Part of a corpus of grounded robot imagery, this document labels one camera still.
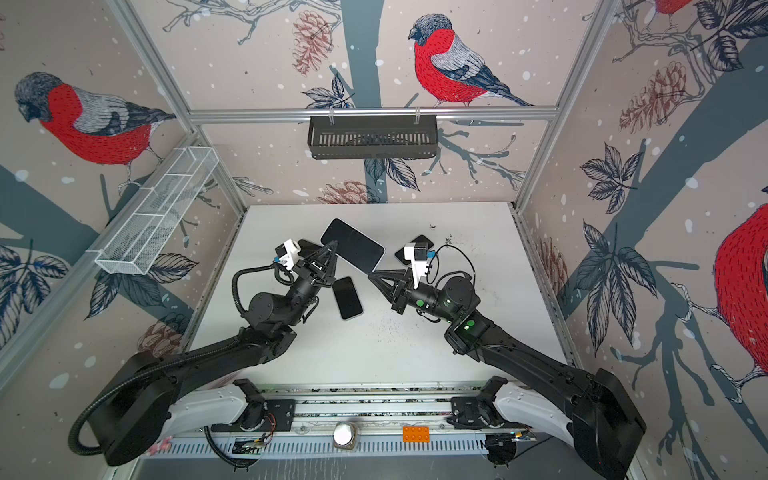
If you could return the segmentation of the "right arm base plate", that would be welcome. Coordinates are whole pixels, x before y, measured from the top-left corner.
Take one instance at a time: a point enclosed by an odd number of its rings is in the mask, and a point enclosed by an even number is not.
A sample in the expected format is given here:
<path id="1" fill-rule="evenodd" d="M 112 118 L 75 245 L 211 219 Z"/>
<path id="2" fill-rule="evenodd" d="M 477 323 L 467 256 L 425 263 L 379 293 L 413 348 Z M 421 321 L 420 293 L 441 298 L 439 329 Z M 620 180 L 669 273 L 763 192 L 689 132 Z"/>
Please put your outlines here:
<path id="1" fill-rule="evenodd" d="M 527 425 L 504 420 L 488 401 L 477 397 L 452 397 L 450 403 L 450 414 L 446 421 L 455 429 L 529 429 Z"/>

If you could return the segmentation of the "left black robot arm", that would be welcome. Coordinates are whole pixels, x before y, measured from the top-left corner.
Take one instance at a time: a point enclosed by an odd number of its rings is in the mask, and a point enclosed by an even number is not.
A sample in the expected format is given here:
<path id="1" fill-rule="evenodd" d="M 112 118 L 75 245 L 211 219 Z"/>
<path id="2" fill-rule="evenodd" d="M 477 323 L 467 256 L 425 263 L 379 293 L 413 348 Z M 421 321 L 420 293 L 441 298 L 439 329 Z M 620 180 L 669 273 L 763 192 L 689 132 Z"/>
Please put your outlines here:
<path id="1" fill-rule="evenodd" d="M 236 335 L 180 354 L 130 357 L 74 421 L 67 438 L 70 451 L 123 465 L 163 436 L 177 401 L 230 373 L 283 355 L 296 337 L 295 326 L 311 316 L 320 290 L 335 280 L 337 246 L 331 241 L 299 259 L 284 295 L 260 292 L 244 305 L 233 281 L 233 301 L 247 323 Z"/>

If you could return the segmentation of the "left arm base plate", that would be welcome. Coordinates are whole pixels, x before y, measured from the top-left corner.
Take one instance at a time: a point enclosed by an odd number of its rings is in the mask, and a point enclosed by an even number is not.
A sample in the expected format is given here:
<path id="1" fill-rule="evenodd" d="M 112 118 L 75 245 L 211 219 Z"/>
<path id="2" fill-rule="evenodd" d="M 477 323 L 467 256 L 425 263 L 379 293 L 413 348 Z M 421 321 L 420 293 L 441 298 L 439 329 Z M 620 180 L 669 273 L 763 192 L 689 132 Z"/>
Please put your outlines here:
<path id="1" fill-rule="evenodd" d="M 260 410 L 246 410 L 232 424 L 215 424 L 213 432 L 289 432 L 295 416 L 297 402 L 293 399 L 267 399 L 259 404 Z"/>

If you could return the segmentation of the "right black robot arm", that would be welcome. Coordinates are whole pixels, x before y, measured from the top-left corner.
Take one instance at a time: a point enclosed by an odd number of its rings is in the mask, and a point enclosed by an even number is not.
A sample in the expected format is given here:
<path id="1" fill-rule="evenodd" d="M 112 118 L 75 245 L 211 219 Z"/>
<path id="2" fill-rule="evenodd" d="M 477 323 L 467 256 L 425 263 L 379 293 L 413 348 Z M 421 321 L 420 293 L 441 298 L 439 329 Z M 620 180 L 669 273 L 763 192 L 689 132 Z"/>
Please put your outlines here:
<path id="1" fill-rule="evenodd" d="M 567 365 L 514 338 L 479 312 L 474 273 L 451 272 L 443 287 L 428 284 L 438 256 L 423 244 L 404 250 L 408 268 L 368 276 L 392 309 L 413 307 L 448 322 L 444 338 L 454 354 L 495 367 L 531 390 L 495 379 L 487 398 L 489 424 L 532 426 L 571 445 L 601 477 L 625 478 L 647 425 L 619 379 L 605 369 L 590 373 Z"/>

